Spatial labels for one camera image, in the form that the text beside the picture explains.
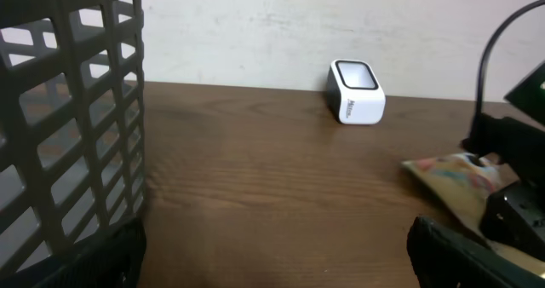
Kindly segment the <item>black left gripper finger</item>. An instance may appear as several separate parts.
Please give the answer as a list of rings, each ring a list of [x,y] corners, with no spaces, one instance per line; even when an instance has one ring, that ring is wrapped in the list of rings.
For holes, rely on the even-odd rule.
[[[1,288],[135,288],[145,252],[143,221],[130,217],[68,251],[1,279]]]

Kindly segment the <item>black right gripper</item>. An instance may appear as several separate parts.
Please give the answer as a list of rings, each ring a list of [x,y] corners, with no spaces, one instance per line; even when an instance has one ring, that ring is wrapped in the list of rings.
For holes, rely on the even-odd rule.
[[[544,197],[522,181],[492,193],[479,230],[544,261]],[[544,288],[544,279],[426,216],[415,218],[406,250],[424,288]]]

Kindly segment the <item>white snack bag blue edges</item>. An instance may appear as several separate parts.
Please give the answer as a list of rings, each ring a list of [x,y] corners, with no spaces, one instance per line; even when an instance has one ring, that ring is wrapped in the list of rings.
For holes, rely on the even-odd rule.
[[[446,205],[461,224],[476,234],[497,255],[539,276],[544,276],[544,261],[503,242],[487,239],[479,229],[485,214],[486,199],[503,189],[498,166],[487,158],[480,164],[470,161],[470,153],[455,153],[435,158],[406,160],[402,163]]]

